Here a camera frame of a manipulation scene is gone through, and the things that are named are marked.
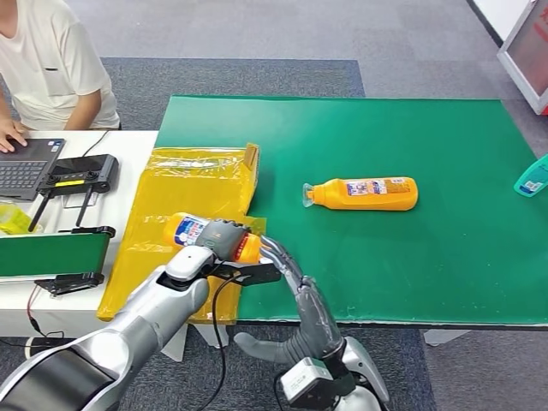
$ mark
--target yellow object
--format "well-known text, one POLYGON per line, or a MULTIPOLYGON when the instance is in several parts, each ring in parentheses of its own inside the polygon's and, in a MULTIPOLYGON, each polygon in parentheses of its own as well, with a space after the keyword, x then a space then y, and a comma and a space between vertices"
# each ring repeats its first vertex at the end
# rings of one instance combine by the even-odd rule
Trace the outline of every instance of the yellow object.
POLYGON ((304 184, 303 203, 334 210, 407 211, 417 204, 419 190, 410 177, 329 180, 319 186, 304 184))
POLYGON ((8 235, 29 234, 30 217, 17 205, 0 202, 0 233, 8 235))
MULTIPOLYGON (((165 224, 164 241, 174 247, 184 247, 180 244, 180 239, 177 239, 177 231, 183 224, 185 224, 186 229, 183 233, 185 236, 185 243, 189 242, 187 245, 194 244, 195 239, 209 221, 208 218, 192 216, 186 212, 177 212, 173 214, 165 224)), ((260 237, 251 233, 246 234, 239 244, 232 261, 245 264, 258 263, 260 259, 260 248, 260 237)))
MULTIPOLYGON (((235 220, 251 227, 254 234, 263 233, 265 219, 245 216, 257 184, 258 155, 258 146, 251 144, 153 150, 141 174, 97 317, 112 319, 137 286, 179 251, 164 240, 166 223, 176 212, 235 220)), ((223 280, 210 277, 208 281, 209 298, 191 317, 192 322, 211 323, 213 295, 223 280)), ((219 321, 235 320, 239 297, 240 286, 225 287, 218 297, 219 321)))
POLYGON ((66 186, 78 186, 79 184, 84 184, 85 180, 75 180, 73 182, 57 182, 55 187, 66 187, 66 186))

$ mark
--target table leg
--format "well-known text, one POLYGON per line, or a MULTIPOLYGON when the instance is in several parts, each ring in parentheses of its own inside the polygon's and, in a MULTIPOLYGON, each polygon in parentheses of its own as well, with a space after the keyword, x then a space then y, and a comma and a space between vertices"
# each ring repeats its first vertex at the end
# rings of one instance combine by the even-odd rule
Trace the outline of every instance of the table leg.
POLYGON ((180 330, 175 333, 169 342, 164 346, 162 350, 162 354, 165 354, 171 360, 176 362, 183 361, 183 355, 185 352, 185 341, 186 340, 187 324, 184 324, 180 330))
MULTIPOLYGON (((213 325, 210 324, 193 324, 208 345, 211 347, 219 348, 217 338, 213 325)), ((221 343, 223 347, 228 345, 228 334, 226 325, 219 325, 219 335, 221 337, 221 343)))
POLYGON ((468 332, 469 330, 428 330, 424 334, 424 342, 431 347, 437 347, 439 344, 448 343, 468 332))

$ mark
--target yellow plastic bag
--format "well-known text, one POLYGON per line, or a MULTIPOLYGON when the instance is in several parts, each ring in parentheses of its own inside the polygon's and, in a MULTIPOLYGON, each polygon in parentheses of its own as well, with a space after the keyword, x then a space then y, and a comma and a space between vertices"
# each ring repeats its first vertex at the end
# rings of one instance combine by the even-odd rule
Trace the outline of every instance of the yellow plastic bag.
MULTIPOLYGON (((162 240, 168 218, 180 211, 206 218, 245 223, 255 234, 266 229, 264 218, 245 213, 257 186, 258 146, 241 148, 156 148, 141 175, 114 268, 97 310, 111 320, 137 286, 179 249, 162 240)), ((222 282, 209 278, 209 298, 191 318, 211 321, 213 294, 222 282)), ((217 319, 236 319, 240 286, 227 285, 217 301, 217 319)))

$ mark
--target green table surface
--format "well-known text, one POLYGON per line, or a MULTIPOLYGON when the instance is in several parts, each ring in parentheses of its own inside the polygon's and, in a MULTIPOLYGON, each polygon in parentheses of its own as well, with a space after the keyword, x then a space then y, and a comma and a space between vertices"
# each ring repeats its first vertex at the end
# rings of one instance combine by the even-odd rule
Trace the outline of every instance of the green table surface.
MULTIPOLYGON (((249 214, 314 276, 339 321, 548 323, 548 190, 496 100, 171 98, 156 146, 260 145, 249 214), (301 203, 305 182, 411 176, 412 211, 301 203)), ((239 319, 297 319, 285 282, 244 289, 239 319)))

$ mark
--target white t-shirt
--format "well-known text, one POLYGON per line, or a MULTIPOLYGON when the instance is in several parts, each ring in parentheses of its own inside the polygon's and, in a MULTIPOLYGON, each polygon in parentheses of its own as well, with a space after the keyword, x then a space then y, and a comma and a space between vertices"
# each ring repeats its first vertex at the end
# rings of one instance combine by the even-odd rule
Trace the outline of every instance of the white t-shirt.
POLYGON ((0 74, 21 122, 36 130, 62 130, 79 95, 101 90, 91 128, 117 128, 110 77, 84 26, 62 0, 17 0, 15 37, 0 34, 0 74))

